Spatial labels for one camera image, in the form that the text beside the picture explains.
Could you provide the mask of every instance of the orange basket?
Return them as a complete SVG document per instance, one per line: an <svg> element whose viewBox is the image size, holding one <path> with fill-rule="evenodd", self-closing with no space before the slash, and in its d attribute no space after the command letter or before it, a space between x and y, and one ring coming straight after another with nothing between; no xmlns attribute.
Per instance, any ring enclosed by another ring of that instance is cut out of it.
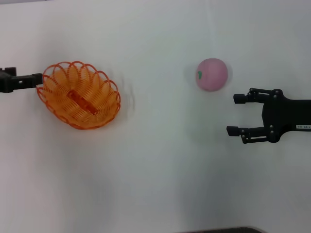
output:
<svg viewBox="0 0 311 233"><path fill-rule="evenodd" d="M61 62L43 73L37 94L62 122L79 130L102 127L121 107L117 85L90 64Z"/></svg>

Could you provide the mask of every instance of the white label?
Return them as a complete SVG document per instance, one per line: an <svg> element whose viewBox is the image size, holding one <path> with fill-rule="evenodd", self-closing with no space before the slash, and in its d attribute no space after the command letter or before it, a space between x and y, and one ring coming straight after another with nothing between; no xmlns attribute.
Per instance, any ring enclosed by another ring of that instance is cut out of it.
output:
<svg viewBox="0 0 311 233"><path fill-rule="evenodd" d="M296 129L299 129L299 130L311 130L311 125L296 125Z"/></svg>

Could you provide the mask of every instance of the white backdrop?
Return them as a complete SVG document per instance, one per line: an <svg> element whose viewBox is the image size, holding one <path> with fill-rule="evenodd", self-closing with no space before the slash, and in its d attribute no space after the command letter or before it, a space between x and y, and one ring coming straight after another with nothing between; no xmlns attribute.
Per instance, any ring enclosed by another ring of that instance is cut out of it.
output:
<svg viewBox="0 0 311 233"><path fill-rule="evenodd" d="M254 226L309 232L311 133L243 145L259 127L251 87L311 99L311 2L54 0L0 6L0 67L81 60L119 84L109 126L77 131L34 90L0 95L0 232L171 233ZM196 66L223 59L219 92Z"/></svg>

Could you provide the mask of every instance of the pink toy fruit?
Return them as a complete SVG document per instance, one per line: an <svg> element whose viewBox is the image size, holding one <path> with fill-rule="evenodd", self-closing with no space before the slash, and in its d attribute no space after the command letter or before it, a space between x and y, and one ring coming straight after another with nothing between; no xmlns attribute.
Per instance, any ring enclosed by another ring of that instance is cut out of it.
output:
<svg viewBox="0 0 311 233"><path fill-rule="evenodd" d="M222 60L209 58L204 60L196 71L196 81L206 91L221 89L228 80L228 69Z"/></svg>

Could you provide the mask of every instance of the woven basket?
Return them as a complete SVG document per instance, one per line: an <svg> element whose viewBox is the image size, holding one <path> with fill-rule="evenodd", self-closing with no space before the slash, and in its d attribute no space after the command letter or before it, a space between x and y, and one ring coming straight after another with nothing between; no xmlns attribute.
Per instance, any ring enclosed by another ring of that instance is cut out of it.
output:
<svg viewBox="0 0 311 233"><path fill-rule="evenodd" d="M121 107L116 84L90 64L61 62L43 73L37 94L58 119L79 130L111 122Z"/></svg>

